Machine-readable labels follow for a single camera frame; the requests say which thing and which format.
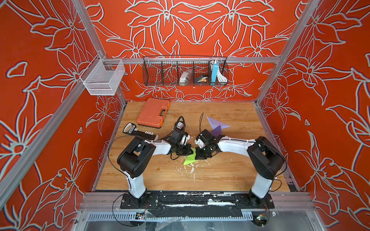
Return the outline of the lime green square paper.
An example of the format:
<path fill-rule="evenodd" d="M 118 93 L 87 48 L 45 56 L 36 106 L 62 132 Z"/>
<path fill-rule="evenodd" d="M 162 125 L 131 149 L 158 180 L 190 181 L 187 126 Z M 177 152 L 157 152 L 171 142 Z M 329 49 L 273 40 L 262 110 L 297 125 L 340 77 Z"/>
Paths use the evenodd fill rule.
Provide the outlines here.
<path fill-rule="evenodd" d="M 190 165 L 194 162 L 196 162 L 196 149 L 195 148 L 191 148 L 191 150 L 193 151 L 193 154 L 191 155 L 188 155 L 183 163 L 184 166 L 187 166 L 187 165 Z"/>

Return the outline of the light lavender square paper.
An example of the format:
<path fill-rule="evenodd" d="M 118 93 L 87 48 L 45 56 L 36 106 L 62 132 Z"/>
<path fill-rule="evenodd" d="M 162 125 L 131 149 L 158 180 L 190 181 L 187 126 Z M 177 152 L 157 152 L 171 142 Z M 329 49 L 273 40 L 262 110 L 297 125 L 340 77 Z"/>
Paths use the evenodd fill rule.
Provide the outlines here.
<path fill-rule="evenodd" d="M 219 120 L 216 120 L 216 119 L 213 119 L 211 117 L 207 117 L 208 119 L 208 122 L 210 123 L 212 129 L 216 129 L 217 127 L 219 127 L 220 129 L 226 129 L 226 128 L 230 128 L 231 126 L 230 125 L 227 125 Z"/>

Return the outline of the dark purple square paper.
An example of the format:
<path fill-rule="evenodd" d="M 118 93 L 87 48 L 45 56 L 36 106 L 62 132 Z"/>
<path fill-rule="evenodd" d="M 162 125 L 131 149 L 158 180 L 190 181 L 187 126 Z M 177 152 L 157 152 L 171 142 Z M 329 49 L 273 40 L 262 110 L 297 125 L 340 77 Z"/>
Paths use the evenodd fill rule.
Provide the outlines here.
<path fill-rule="evenodd" d="M 219 135 L 222 134 L 222 128 L 221 126 L 217 126 L 216 128 L 214 128 L 211 132 L 211 135 L 213 135 L 214 137 L 218 137 Z"/>

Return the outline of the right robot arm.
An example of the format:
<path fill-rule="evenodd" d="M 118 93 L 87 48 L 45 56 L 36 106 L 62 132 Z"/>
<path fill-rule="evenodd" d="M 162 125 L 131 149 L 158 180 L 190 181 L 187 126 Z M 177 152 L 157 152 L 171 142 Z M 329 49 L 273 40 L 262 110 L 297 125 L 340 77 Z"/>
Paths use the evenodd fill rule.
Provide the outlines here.
<path fill-rule="evenodd" d="M 258 208 L 266 202 L 278 171 L 285 163 L 284 157 L 275 149 L 272 143 L 263 136 L 256 140 L 240 140 L 227 136 L 198 135 L 195 139 L 196 159 L 212 158 L 213 153 L 230 152 L 250 158 L 257 176 L 248 193 L 249 205 Z"/>

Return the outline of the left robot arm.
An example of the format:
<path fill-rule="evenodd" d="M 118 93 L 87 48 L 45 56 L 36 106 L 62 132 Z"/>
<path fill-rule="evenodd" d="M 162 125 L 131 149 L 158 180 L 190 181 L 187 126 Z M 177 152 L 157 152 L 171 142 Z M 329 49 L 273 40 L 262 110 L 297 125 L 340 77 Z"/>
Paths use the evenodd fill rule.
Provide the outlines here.
<path fill-rule="evenodd" d="M 189 156 L 194 154 L 188 143 L 173 143 L 166 140 L 150 141 L 141 137 L 134 137 L 128 146 L 117 158 L 120 170 L 127 178 L 129 190 L 128 199 L 132 207 L 145 207 L 147 202 L 147 188 L 144 184 L 143 173 L 151 158 L 158 155 Z"/>

